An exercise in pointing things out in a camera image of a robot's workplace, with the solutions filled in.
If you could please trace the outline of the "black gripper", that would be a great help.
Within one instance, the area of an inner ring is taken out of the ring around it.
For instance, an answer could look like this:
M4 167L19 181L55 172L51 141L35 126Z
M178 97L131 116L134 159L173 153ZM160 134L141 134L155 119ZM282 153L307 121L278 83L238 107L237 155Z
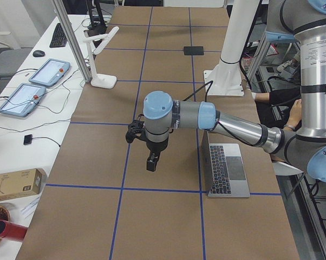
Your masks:
M158 157L160 153L165 150L168 146L169 133L165 132L162 134L153 134L150 132L145 132L146 135L146 146L150 151L149 157L146 161L146 170L155 172Z

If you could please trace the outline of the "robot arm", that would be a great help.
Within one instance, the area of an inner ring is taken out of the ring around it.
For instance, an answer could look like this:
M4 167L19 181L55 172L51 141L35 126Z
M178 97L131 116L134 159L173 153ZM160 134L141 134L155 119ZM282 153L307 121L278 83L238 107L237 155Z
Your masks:
M301 46L302 125L295 132L267 128L216 110L209 102L173 100L162 91L144 99L143 137L155 171L172 128L198 128L261 147L314 179L326 183L326 1L271 1L270 40L293 36Z

